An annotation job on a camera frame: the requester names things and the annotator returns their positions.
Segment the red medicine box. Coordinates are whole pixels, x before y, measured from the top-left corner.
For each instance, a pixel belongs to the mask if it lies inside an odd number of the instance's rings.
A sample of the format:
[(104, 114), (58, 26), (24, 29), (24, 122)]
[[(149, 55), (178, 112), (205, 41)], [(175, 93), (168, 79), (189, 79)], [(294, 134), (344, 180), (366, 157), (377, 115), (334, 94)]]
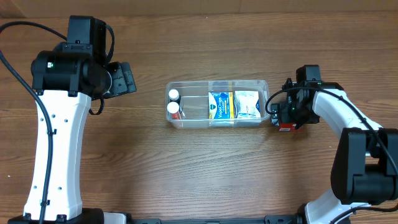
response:
[(302, 127), (298, 127), (296, 123), (280, 123), (279, 131), (281, 132), (297, 132), (302, 131)]

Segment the white blue medicine box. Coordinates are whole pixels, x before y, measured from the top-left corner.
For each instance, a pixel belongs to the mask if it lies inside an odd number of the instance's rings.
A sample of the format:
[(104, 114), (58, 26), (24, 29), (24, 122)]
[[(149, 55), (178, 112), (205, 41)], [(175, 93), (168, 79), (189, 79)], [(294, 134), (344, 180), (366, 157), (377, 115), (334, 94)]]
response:
[(236, 109), (235, 118), (254, 119), (261, 117), (258, 91), (235, 91), (234, 105)]

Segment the black bottle white cap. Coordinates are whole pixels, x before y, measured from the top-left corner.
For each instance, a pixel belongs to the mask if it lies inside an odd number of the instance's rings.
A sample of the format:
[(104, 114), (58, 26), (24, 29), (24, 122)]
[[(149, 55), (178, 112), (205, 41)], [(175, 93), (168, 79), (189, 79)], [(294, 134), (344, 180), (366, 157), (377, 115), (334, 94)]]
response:
[(176, 89), (171, 89), (171, 90), (169, 91), (169, 93), (168, 93), (168, 96), (169, 96), (169, 100), (170, 100), (170, 101), (173, 101), (173, 102), (176, 102), (177, 104), (180, 104), (181, 95), (180, 95), (180, 93), (179, 93), (178, 90), (176, 90)]

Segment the orange bottle white cap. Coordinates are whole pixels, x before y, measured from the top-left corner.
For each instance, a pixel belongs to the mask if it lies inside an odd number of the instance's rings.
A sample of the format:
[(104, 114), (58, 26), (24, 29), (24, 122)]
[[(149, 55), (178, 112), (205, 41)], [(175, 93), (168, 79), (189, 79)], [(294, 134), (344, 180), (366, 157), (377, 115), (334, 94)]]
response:
[(185, 117), (185, 114), (184, 114), (182, 108), (175, 101), (171, 101), (167, 105), (167, 111), (171, 115), (172, 119), (182, 119)]

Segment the blue yellow VapoDrops box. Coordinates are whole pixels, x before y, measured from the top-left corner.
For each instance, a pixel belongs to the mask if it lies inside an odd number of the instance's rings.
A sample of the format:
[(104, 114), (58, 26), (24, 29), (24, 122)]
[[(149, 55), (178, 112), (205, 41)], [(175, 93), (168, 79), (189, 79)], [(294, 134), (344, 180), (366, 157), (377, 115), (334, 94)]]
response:
[(210, 119), (234, 118), (233, 92), (209, 92), (208, 105)]

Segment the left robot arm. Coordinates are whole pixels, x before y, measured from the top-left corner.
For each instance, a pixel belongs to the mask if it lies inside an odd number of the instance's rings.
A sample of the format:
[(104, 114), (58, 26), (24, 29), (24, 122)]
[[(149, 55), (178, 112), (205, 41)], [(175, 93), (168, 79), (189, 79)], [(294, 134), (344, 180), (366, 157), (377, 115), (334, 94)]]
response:
[(12, 223), (131, 223), (128, 213), (85, 208), (80, 192), (83, 132), (91, 103), (136, 90), (127, 62), (113, 62), (112, 28), (91, 16), (71, 16), (68, 33), (32, 61), (27, 91), (37, 104), (32, 185)]

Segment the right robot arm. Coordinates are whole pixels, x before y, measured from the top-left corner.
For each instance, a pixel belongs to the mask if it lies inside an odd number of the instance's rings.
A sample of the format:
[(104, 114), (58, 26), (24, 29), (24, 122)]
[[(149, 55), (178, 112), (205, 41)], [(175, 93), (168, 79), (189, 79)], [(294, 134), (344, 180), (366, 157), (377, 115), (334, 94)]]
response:
[(397, 211), (380, 207), (397, 200), (397, 129), (366, 117), (341, 85), (322, 80), (318, 65), (304, 65), (295, 73), (295, 81), (288, 78), (282, 85), (286, 99), (268, 100), (265, 110), (281, 131), (326, 121), (339, 138), (331, 188), (295, 215), (267, 215), (265, 223), (350, 223), (350, 215), (360, 210)]

